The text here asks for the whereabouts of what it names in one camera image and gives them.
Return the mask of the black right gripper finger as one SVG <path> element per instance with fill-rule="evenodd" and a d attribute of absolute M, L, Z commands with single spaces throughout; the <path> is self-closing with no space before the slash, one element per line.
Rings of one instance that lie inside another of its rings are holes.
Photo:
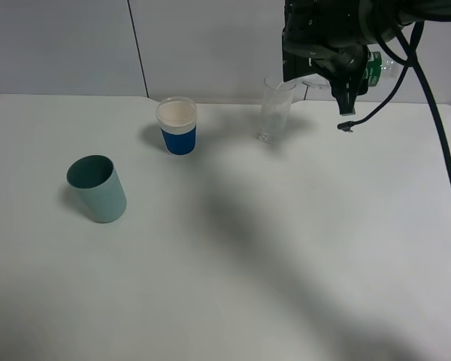
<path fill-rule="evenodd" d="M 331 94 L 336 99 L 340 114 L 355 114 L 359 96 L 368 92 L 368 81 L 363 75 L 334 76 L 330 81 Z"/>

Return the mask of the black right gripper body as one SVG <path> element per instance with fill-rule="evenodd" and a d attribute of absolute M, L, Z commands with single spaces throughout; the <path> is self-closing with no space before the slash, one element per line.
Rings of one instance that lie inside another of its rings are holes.
<path fill-rule="evenodd" d="M 360 1 L 286 1 L 283 80 L 319 74 L 332 82 L 362 78 L 368 48 Z"/>

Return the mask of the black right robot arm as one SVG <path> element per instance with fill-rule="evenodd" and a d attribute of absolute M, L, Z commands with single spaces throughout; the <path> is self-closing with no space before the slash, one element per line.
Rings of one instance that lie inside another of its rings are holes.
<path fill-rule="evenodd" d="M 340 114 L 352 115 L 369 88 L 369 46 L 422 21 L 451 22 L 451 1 L 287 1 L 283 81 L 318 74 L 329 82 Z"/>

